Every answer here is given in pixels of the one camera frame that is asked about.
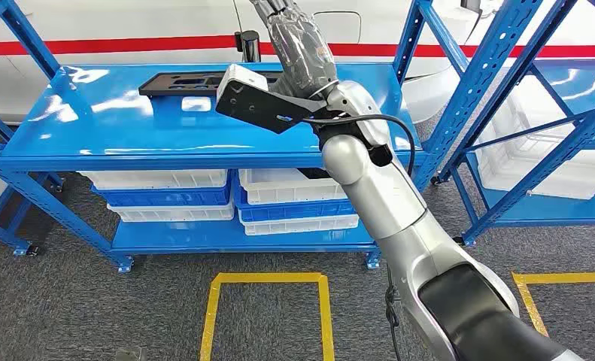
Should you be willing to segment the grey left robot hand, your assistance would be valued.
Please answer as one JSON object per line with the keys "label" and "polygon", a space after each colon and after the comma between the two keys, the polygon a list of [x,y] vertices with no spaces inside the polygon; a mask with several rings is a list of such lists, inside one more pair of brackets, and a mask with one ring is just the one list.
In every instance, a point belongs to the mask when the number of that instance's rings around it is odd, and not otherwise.
{"label": "grey left robot hand", "polygon": [[114,361],[145,361],[146,350],[139,346],[119,347],[116,350]]}

